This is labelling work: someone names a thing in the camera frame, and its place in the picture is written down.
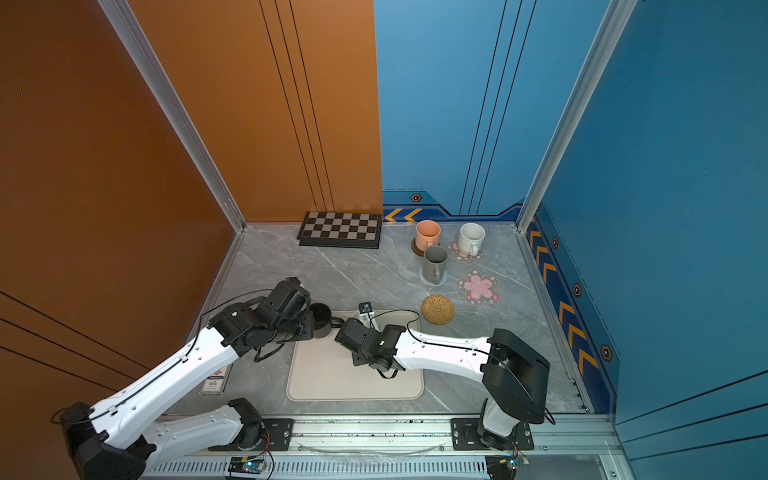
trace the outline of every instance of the checkered pattern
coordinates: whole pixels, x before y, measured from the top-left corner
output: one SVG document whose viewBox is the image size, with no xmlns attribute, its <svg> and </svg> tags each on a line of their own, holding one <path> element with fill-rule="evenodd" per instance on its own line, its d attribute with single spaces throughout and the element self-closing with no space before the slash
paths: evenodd
<svg viewBox="0 0 768 480">
<path fill-rule="evenodd" d="M 377 248 L 381 223 L 382 216 L 377 214 L 308 212 L 299 240 L 302 245 Z"/>
</svg>

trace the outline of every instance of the beige tray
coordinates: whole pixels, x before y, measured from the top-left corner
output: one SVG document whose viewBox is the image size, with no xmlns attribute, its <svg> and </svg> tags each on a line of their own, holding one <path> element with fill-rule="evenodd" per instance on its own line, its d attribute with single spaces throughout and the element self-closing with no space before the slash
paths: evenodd
<svg viewBox="0 0 768 480">
<path fill-rule="evenodd" d="M 346 320 L 354 313 L 340 311 L 333 312 L 333 316 Z M 389 324 L 404 326 L 413 317 L 410 312 L 387 313 L 379 318 L 379 328 Z M 412 323 L 411 328 L 419 329 L 419 323 Z M 424 392 L 422 370 L 406 370 L 398 372 L 394 379 L 383 379 L 367 365 L 354 366 L 352 353 L 334 341 L 338 332 L 333 329 L 325 338 L 296 342 L 286 387 L 289 399 L 294 402 L 413 400 Z"/>
</svg>

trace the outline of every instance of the gray mug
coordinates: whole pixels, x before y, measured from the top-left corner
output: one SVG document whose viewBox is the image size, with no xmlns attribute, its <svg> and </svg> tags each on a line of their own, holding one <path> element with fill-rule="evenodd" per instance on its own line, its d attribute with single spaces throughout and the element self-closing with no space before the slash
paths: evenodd
<svg viewBox="0 0 768 480">
<path fill-rule="evenodd" d="M 430 283 L 440 283 L 445 276 L 445 265 L 448 263 L 448 251 L 439 246 L 432 245 L 424 252 L 422 275 L 424 280 Z"/>
</svg>

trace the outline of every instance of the wall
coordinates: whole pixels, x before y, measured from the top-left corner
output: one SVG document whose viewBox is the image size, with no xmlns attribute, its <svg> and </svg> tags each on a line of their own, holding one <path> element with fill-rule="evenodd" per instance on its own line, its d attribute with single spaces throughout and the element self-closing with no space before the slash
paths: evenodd
<svg viewBox="0 0 768 480">
<path fill-rule="evenodd" d="M 621 358 L 639 480 L 763 468 L 766 18 L 764 2 L 638 2 L 545 195 Z"/>
<path fill-rule="evenodd" d="M 377 0 L 389 211 L 497 216 L 521 203 L 607 5 Z"/>
<path fill-rule="evenodd" d="M 381 213 L 372 0 L 129 3 L 247 221 Z"/>
<path fill-rule="evenodd" d="M 182 344 L 233 231 L 97 2 L 3 2 L 0 43 L 3 478 L 77 478 L 49 418 Z"/>
</svg>

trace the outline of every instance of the yellow arrow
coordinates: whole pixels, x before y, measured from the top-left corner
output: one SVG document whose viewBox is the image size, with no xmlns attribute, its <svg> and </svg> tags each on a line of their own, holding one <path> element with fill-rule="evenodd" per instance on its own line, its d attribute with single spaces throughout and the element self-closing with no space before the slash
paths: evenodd
<svg viewBox="0 0 768 480">
<path fill-rule="evenodd" d="M 587 360 L 589 363 L 594 365 L 596 369 L 599 369 L 598 361 L 592 358 L 592 356 L 589 353 L 586 353 L 584 350 L 579 349 L 578 350 L 578 371 L 581 373 L 581 375 L 584 375 L 584 361 Z"/>
<path fill-rule="evenodd" d="M 395 215 L 399 214 L 401 210 L 402 210 L 402 208 L 396 208 L 396 209 L 392 210 L 392 213 L 390 213 L 389 215 L 387 215 L 384 218 L 386 218 L 387 220 L 389 220 L 392 223 L 395 223 L 397 220 L 395 220 L 393 217 Z"/>
<path fill-rule="evenodd" d="M 568 326 L 568 345 L 571 346 L 571 348 L 574 347 L 574 333 L 576 335 L 579 335 L 583 339 L 587 339 L 586 335 L 584 335 L 584 332 L 581 331 L 581 329 L 576 328 L 573 326 L 573 324 Z"/>
<path fill-rule="evenodd" d="M 576 312 L 574 312 L 573 308 L 571 308 L 570 305 L 568 305 L 567 303 L 560 302 L 560 324 L 561 325 L 563 324 L 563 310 L 566 310 L 576 315 Z"/>
<path fill-rule="evenodd" d="M 414 210 L 410 214 L 406 215 L 406 220 L 409 221 L 409 222 L 414 222 L 415 223 L 416 220 L 413 220 L 413 216 L 416 215 L 420 211 L 422 211 L 422 209 L 421 208 L 417 208 L 416 210 Z"/>
<path fill-rule="evenodd" d="M 553 272 L 558 271 L 558 269 L 554 268 L 554 265 L 551 263 L 544 262 L 544 283 L 547 283 L 547 270 L 552 270 Z"/>
<path fill-rule="evenodd" d="M 540 237 L 541 234 L 539 232 L 531 232 L 531 250 L 533 250 L 533 237 Z"/>
<path fill-rule="evenodd" d="M 544 247 L 536 247 L 536 265 L 541 265 L 541 252 L 549 253 Z"/>
</svg>

